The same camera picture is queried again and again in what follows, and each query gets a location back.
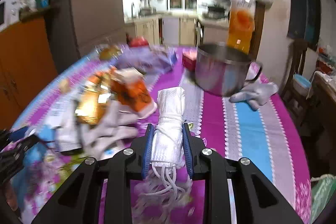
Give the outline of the white cloth with strings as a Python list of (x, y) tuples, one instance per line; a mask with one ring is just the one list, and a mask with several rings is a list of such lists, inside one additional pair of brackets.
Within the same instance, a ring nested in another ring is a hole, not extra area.
[(135, 208), (144, 209), (161, 205), (171, 210), (185, 204), (193, 182), (178, 182), (177, 171), (185, 166), (183, 153), (183, 114), (185, 112), (185, 91), (181, 87), (162, 89), (157, 97), (159, 107), (158, 124), (155, 126), (149, 171)]

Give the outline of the gold cigarette pack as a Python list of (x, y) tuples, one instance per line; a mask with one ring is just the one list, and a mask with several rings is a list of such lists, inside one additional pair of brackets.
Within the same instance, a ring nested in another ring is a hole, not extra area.
[(111, 95), (107, 85), (86, 86), (75, 109), (78, 120), (92, 126), (97, 125), (107, 110)]

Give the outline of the white grey crumpled glove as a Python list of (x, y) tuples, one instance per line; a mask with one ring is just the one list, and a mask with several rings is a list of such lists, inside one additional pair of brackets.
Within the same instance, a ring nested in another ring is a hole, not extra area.
[(123, 139), (132, 139), (138, 135), (135, 127), (137, 121), (137, 114), (122, 111), (120, 102), (111, 100), (98, 124), (93, 127), (77, 124), (75, 106), (72, 104), (63, 115), (63, 125), (55, 131), (56, 145), (60, 152), (82, 148), (87, 156), (101, 160), (110, 147), (121, 147)]

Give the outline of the orange white snack wrapper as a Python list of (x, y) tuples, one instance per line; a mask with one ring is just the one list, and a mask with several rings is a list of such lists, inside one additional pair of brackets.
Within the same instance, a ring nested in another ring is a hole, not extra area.
[(104, 71), (96, 71), (85, 82), (89, 91), (98, 92), (97, 104), (107, 104), (116, 100), (124, 113), (137, 114), (145, 119), (157, 110), (144, 82), (144, 76), (134, 67), (117, 69), (111, 66)]

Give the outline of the floral purple striped tablecloth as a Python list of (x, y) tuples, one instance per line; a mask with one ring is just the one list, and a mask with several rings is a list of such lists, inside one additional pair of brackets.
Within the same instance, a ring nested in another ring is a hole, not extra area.
[[(148, 91), (157, 98), (160, 90), (181, 86), (186, 94), (183, 119), (191, 132), (202, 139), (205, 146), (232, 160), (247, 157), (265, 174), (293, 206), (304, 223), (311, 215), (310, 174), (305, 152), (297, 129), (281, 98), (273, 95), (257, 111), (248, 104), (231, 103), (226, 97), (217, 97), (196, 86), (184, 68), (182, 48), (177, 48), (178, 61), (164, 75), (145, 79)], [(84, 81), (108, 67), (97, 53), (77, 61), (52, 81), (24, 110), (13, 129), (25, 125), (49, 142), (50, 148), (35, 145), (25, 156), (25, 168), (12, 180), (18, 198), (23, 223), (31, 223), (39, 210), (57, 188), (82, 162), (83, 156), (56, 155), (52, 126), (60, 112), (73, 98), (62, 95), (59, 83), (68, 79), (73, 92)]]

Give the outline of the red box behind pot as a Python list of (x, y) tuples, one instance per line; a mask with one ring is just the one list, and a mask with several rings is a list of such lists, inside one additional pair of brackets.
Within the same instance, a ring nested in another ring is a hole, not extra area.
[(197, 50), (190, 49), (182, 51), (182, 64), (187, 70), (194, 72), (196, 61), (197, 61)]

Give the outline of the purple plastic bag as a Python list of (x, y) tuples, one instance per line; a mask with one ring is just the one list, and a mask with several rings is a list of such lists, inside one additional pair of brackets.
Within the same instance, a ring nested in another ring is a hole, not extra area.
[(125, 48), (116, 62), (117, 69), (135, 68), (145, 75), (165, 74), (177, 62), (176, 50), (161, 46)]

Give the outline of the grey glove by pot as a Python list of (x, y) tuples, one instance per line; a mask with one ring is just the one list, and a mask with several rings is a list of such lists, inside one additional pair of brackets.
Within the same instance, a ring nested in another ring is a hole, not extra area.
[(231, 103), (246, 102), (253, 111), (257, 111), (277, 92), (278, 86), (275, 83), (252, 83), (233, 94), (229, 101)]

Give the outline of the small beige object on table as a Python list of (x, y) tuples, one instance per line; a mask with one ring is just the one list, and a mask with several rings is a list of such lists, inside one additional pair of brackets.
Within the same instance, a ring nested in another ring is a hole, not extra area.
[(65, 93), (68, 93), (69, 90), (70, 90), (70, 84), (69, 84), (69, 81), (68, 79), (62, 79), (59, 83), (59, 89), (60, 89), (60, 92), (65, 94)]

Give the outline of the orange wooden cabinet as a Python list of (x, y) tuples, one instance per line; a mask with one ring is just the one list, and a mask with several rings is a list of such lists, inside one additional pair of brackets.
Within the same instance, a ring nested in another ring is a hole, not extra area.
[(1, 129), (57, 75), (44, 18), (15, 23), (1, 31)]

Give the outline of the red round object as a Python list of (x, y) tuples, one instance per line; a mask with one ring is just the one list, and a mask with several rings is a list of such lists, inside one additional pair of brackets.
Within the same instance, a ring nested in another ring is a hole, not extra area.
[(132, 48), (148, 47), (149, 43), (143, 36), (140, 36), (140, 37), (135, 37), (135, 38), (130, 39), (130, 41), (128, 42), (128, 46)]

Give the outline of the yellow round fruit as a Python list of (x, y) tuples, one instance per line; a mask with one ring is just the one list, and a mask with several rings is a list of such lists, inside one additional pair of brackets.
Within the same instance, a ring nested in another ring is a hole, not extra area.
[(115, 46), (110, 46), (100, 51), (99, 59), (100, 61), (108, 61), (112, 58), (119, 57), (121, 53), (122, 51), (120, 50), (120, 48), (115, 47)]

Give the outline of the blue bowl on chair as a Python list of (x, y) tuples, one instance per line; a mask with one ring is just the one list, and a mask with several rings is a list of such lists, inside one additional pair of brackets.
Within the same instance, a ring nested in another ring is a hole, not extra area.
[(294, 90), (301, 96), (307, 97), (311, 88), (311, 82), (300, 74), (293, 75)]

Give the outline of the orange juice bottle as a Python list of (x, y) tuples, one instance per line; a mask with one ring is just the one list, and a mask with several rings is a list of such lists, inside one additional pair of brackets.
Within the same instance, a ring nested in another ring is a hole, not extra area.
[(255, 31), (256, 0), (231, 0), (227, 45), (249, 53)]

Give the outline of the white microwave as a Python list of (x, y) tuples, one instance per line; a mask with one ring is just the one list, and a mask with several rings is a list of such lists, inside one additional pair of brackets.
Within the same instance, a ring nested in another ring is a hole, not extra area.
[(20, 8), (20, 0), (1, 0), (1, 31), (19, 21)]

